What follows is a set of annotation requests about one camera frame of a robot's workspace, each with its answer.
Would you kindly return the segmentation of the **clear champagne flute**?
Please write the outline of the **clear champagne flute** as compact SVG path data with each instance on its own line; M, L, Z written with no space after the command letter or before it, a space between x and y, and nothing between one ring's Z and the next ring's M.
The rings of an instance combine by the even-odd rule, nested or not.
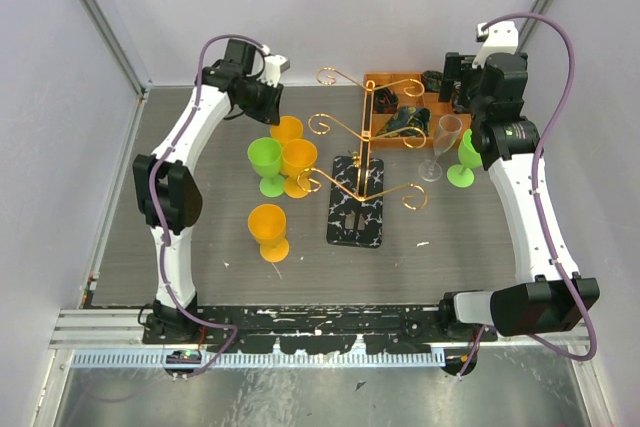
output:
M436 182L440 179L442 168L438 163L439 157L452 148L462 126L462 121L456 115L444 115L439 119L432 142L431 157L423 161L418 168L422 180Z

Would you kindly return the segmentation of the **orange goblet front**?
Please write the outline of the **orange goblet front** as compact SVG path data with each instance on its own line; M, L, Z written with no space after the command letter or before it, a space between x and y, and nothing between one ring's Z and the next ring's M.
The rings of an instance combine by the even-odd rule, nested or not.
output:
M288 256L287 218L281 207L261 204L251 211L247 223L265 261L278 263Z

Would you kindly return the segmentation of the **green goblet left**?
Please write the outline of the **green goblet left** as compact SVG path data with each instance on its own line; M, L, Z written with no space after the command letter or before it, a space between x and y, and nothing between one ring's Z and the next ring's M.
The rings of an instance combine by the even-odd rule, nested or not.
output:
M285 178L281 175L282 146L271 137L254 140L247 149L249 162L254 172L261 177L260 192L268 198L284 193Z

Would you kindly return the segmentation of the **dark rolled cloth in tray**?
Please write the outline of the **dark rolled cloth in tray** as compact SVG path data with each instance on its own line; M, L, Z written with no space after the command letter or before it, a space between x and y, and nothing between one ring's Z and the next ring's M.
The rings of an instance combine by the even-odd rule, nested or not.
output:
M389 88L381 88L374 92L373 111L376 114L393 114L399 104L398 96Z

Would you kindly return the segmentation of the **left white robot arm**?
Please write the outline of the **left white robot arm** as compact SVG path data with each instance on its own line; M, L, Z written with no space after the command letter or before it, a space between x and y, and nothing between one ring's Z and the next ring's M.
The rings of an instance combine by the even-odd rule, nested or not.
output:
M280 120L280 79L289 61L279 54L260 57L258 73L251 54L227 54L211 66L201 65L189 102L167 137L133 161L137 207L154 239L158 271L145 326L178 343L191 342L204 326L196 315L191 266L193 228L203 208L194 179L202 151L233 108L266 125Z

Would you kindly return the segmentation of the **orange goblet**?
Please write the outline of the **orange goblet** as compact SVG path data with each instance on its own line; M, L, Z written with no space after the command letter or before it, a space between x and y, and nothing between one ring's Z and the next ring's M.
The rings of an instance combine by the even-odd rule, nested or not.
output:
M281 207L261 204L251 211L247 223L265 261L278 263L288 256L287 218Z
M270 135L281 145L285 145L303 137L304 125L297 117L281 116L280 123L270 127Z
M286 176L284 191L289 197L300 199L310 193L309 169L315 166L317 157L316 146L306 139L295 139L282 147L282 172Z

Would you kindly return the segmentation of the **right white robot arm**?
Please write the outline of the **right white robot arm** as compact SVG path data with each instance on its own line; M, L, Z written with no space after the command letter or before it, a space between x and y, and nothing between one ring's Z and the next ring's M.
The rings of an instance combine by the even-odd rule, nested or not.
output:
M471 140L502 203L516 266L515 285L495 291L448 292L438 326L459 341L474 325L503 336L572 330L600 297L596 279L581 275L560 232L534 157L540 135L522 115L528 80L524 54L494 53L481 67L457 52L445 56L439 98L471 115Z

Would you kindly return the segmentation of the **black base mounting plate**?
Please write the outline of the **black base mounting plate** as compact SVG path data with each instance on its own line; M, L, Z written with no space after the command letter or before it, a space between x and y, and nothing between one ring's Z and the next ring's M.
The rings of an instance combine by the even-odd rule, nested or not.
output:
M368 355L414 354L436 343L468 345L479 334L497 339L489 328L454 323L446 311L420 304L203 306L192 313L206 325L180 313L161 320L155 307L145 308L137 317L144 344L195 343L211 353L270 354L278 347L288 355L344 354L361 341Z

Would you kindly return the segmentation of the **green goblet right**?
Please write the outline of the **green goblet right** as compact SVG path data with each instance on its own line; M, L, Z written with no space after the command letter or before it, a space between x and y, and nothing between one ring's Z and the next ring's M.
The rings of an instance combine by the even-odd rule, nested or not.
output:
M472 131L466 130L459 143L458 163L447 170L447 180L458 188L467 188L474 183L474 170L482 165L480 154L472 144Z

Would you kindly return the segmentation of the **dark patterned cloth in tray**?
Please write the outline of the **dark patterned cloth in tray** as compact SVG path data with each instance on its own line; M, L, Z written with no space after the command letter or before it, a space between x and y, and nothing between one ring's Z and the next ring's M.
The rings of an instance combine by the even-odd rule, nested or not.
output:
M429 135L431 112L426 107L401 106L378 131L377 136L391 133L391 137L419 136L418 130Z

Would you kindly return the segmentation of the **orange divided tray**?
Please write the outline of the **orange divided tray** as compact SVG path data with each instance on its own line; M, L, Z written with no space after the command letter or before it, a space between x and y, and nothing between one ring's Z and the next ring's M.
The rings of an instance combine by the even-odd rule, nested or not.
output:
M372 149L390 149L390 148L432 148L433 138L436 132L439 119L444 115L456 115L462 121L461 133L454 143L457 146L462 139L466 130L471 127L471 116L469 114L456 114L450 103L440 102L438 93L428 93L422 91L424 87L419 72L399 72L399 73L367 73L364 77L364 83L372 81L375 87L389 88L399 98L398 108L401 106L426 107L431 112L429 122L429 135L423 138L419 136L411 137L382 137L377 136L381 127L394 114L376 114L373 111L374 100L367 100L367 108L370 111L370 132L372 138Z

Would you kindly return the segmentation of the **dark cloth rear compartment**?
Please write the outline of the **dark cloth rear compartment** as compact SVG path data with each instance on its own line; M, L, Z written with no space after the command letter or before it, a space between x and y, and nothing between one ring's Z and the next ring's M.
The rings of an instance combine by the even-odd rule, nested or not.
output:
M421 81L428 93L439 93L443 81L443 73L436 70L425 70L421 73Z

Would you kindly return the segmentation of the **green goblet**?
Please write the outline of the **green goblet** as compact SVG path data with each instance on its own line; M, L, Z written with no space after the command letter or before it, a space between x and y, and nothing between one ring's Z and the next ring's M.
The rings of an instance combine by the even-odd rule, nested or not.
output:
M458 163L447 170L447 180L458 188L467 188L474 183L474 170L482 165L480 154L472 144L472 131L466 130L459 143Z
M284 193L285 178L281 175L282 146L271 137L254 140L247 149L249 162L254 172L261 177L260 192L268 198Z

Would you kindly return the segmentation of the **gold wine glass rack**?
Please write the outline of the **gold wine glass rack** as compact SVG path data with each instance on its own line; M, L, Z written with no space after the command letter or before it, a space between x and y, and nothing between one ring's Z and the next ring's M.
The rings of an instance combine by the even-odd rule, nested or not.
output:
M364 92L361 127L354 130L337 118L326 113L317 113L308 120L308 127L316 135L326 135L332 126L339 126L359 141L359 149L348 156L337 156L332 163L332 172L310 168L310 193L320 190L323 179L330 183L329 210L326 240L330 245L360 248L378 248L382 245L384 197L398 191L405 194L402 205L410 211L423 209L428 202L425 189L416 183L405 183L386 189L384 187L384 162L372 156L370 111L366 101L374 100L379 90L375 83L360 82L334 67L324 67L316 80L325 86L345 79Z

